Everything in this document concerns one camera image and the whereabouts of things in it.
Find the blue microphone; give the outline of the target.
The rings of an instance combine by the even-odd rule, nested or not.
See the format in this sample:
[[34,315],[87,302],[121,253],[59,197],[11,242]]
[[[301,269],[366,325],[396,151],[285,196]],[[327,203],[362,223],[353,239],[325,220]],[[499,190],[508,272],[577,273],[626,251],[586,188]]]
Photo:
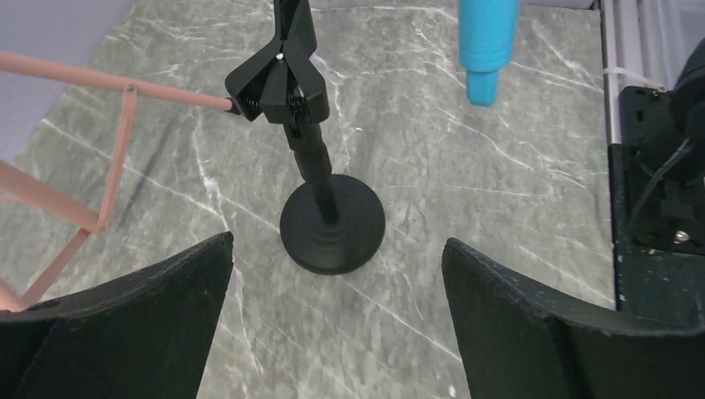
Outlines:
[[519,0],[458,2],[459,59],[474,106],[495,102],[500,71],[512,58],[519,7]]

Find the black round base mic stand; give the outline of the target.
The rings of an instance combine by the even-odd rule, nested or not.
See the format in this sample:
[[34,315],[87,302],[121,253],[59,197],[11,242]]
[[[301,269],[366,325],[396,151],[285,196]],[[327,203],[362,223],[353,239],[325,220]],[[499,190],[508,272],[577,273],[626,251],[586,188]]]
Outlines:
[[382,243],[382,203],[361,180],[332,172],[320,127],[330,116],[327,89],[310,61],[317,38],[309,2],[274,2],[274,22],[272,40],[226,77],[225,88],[235,113],[283,127],[304,180],[279,221],[290,258],[312,273],[350,273]]

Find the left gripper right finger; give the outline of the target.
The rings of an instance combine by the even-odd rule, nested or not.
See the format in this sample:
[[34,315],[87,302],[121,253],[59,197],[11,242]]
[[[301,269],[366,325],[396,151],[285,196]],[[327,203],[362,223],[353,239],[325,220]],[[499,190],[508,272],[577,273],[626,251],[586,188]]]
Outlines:
[[704,326],[602,308],[459,239],[441,269],[474,398],[701,398]]

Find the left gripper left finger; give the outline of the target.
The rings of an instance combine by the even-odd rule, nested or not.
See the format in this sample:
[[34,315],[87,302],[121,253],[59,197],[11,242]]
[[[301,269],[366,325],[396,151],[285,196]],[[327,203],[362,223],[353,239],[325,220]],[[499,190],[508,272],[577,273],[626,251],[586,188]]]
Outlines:
[[233,269],[230,232],[1,314],[4,398],[194,398]]

